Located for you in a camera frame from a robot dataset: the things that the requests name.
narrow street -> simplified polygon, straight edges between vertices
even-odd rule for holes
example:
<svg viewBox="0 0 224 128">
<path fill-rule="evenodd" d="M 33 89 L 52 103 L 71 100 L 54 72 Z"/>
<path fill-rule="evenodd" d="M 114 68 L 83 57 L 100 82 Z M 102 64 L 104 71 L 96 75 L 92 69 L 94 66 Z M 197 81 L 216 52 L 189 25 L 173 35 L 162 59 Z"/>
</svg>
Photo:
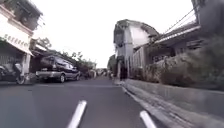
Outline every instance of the narrow street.
<svg viewBox="0 0 224 128">
<path fill-rule="evenodd" d="M 80 100 L 87 101 L 80 128 L 145 128 L 139 117 L 144 109 L 105 77 L 1 86 L 0 128 L 66 128 Z"/>
</svg>

window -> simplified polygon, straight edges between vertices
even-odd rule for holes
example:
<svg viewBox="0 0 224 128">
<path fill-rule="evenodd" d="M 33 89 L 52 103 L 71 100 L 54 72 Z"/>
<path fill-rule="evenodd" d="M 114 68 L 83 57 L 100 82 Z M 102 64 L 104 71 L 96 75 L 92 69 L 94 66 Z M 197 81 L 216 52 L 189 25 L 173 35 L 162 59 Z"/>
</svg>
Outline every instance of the window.
<svg viewBox="0 0 224 128">
<path fill-rule="evenodd" d="M 74 67 L 70 64 L 70 69 L 73 69 Z"/>
</svg>

dark car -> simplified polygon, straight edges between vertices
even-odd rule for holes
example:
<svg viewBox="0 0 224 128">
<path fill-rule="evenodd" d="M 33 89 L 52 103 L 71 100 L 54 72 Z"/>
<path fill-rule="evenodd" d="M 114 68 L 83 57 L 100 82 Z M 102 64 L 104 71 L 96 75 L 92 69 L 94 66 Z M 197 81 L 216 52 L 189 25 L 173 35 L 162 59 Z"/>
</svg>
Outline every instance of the dark car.
<svg viewBox="0 0 224 128">
<path fill-rule="evenodd" d="M 36 72 L 39 79 L 55 79 L 63 83 L 80 78 L 80 72 L 72 63 L 57 56 L 43 57 L 41 67 L 41 71 Z"/>
</svg>

road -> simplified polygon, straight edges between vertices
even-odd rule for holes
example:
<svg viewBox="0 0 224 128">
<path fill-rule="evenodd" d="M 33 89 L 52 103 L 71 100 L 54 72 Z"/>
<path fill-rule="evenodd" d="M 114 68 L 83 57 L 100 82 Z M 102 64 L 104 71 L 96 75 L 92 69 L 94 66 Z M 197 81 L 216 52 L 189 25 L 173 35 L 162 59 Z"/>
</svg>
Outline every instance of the road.
<svg viewBox="0 0 224 128">
<path fill-rule="evenodd" d="M 0 128 L 66 128 L 80 100 L 87 101 L 80 128 L 145 128 L 139 117 L 144 109 L 104 77 L 64 84 L 1 86 Z"/>
</svg>

white lane marking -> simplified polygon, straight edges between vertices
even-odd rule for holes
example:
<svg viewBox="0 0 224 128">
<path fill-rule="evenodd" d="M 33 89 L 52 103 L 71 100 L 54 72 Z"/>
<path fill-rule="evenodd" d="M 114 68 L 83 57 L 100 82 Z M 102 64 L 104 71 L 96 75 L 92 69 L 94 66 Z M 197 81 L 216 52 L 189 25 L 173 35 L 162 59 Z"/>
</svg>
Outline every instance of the white lane marking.
<svg viewBox="0 0 224 128">
<path fill-rule="evenodd" d="M 156 128 L 154 122 L 152 121 L 152 118 L 146 111 L 141 111 L 140 117 L 142 118 L 146 128 Z"/>
<path fill-rule="evenodd" d="M 76 107 L 75 113 L 72 116 L 72 119 L 67 128 L 78 128 L 82 116 L 84 114 L 87 102 L 85 100 L 79 101 L 78 106 Z"/>
</svg>

